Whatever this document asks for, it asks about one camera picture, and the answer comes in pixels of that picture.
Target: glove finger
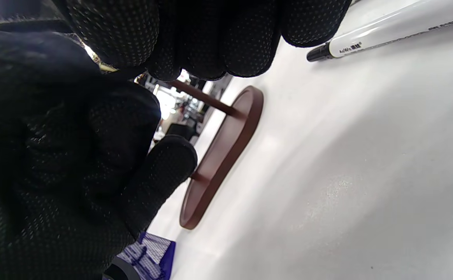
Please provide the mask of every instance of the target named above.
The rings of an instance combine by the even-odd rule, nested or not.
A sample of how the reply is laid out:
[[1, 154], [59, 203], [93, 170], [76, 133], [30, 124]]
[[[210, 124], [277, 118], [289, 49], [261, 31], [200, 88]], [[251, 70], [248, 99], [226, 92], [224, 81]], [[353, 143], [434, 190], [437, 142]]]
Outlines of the glove finger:
[[287, 0], [282, 36], [296, 47], [318, 46], [334, 36], [350, 4], [351, 0]]
[[0, 114], [45, 113], [72, 96], [58, 92], [100, 75], [86, 51], [54, 33], [0, 32]]
[[104, 212], [104, 205], [121, 192], [144, 161], [160, 118], [157, 99], [134, 83], [90, 103], [93, 161], [82, 182], [90, 209]]
[[116, 67], [142, 65], [159, 33], [155, 0], [67, 0], [79, 36], [102, 61]]
[[149, 74], [161, 81], [180, 76], [181, 66], [176, 53], [176, 0], [159, 1], [159, 36], [149, 58]]
[[147, 229], [162, 204], [196, 167], [196, 151], [184, 138], [168, 135], [155, 145], [116, 201], [134, 238]]
[[267, 71], [280, 39], [276, 25], [276, 0], [238, 2], [233, 19], [225, 26], [221, 57], [228, 73], [253, 77]]
[[218, 80], [225, 75], [219, 59], [219, 29], [227, 0], [192, 0], [182, 2], [183, 67], [205, 80]]

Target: brown rod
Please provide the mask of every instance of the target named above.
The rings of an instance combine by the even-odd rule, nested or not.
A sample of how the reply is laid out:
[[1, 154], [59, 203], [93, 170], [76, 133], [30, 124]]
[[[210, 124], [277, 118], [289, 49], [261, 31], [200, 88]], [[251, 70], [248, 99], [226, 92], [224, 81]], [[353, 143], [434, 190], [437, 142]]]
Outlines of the brown rod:
[[196, 89], [195, 87], [193, 87], [191, 85], [187, 85], [178, 80], [171, 81], [171, 82], [169, 82], [169, 84], [172, 85], [173, 87], [176, 87], [178, 90], [181, 90], [181, 91], [185, 92], [186, 94], [192, 96], [193, 98], [198, 99], [198, 100], [224, 112], [227, 115], [231, 115], [232, 117], [237, 117], [237, 116], [241, 115], [241, 113], [239, 111], [235, 110], [235, 108], [230, 107], [227, 104], [222, 103], [221, 101], [212, 98], [211, 96], [203, 93], [202, 91], [200, 91], [199, 89]]

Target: black glove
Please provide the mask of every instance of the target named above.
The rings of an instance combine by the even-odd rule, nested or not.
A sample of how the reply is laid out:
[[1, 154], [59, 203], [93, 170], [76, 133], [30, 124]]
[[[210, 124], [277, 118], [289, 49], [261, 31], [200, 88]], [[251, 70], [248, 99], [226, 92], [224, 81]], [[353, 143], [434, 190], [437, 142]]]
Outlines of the black glove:
[[0, 32], [0, 280], [101, 279], [196, 167], [178, 136], [147, 154], [159, 120], [71, 39]]
[[[153, 77], [165, 81], [175, 80], [182, 68], [208, 80], [219, 79], [227, 72], [239, 77], [258, 76], [269, 69], [280, 35], [297, 47], [324, 43], [335, 34], [351, 3], [351, 0], [52, 1], [70, 28], [102, 61], [120, 69], [140, 67], [141, 73], [146, 67]], [[3, 6], [17, 5], [16, 0], [0, 2]], [[49, 27], [46, 22], [38, 23]], [[4, 25], [0, 28], [14, 29]], [[16, 27], [33, 28], [27, 23]]]

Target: white table surface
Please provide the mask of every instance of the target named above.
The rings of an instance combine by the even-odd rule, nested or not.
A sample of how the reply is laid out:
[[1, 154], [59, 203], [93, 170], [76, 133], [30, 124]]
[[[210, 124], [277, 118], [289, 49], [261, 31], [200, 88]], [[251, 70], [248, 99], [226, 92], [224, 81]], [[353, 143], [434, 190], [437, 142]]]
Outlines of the white table surface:
[[[340, 33], [414, 0], [363, 0]], [[177, 242], [172, 280], [453, 280], [453, 26], [319, 63], [281, 43], [258, 129], [195, 230], [187, 184], [149, 232]], [[201, 158], [223, 119], [216, 111]]]

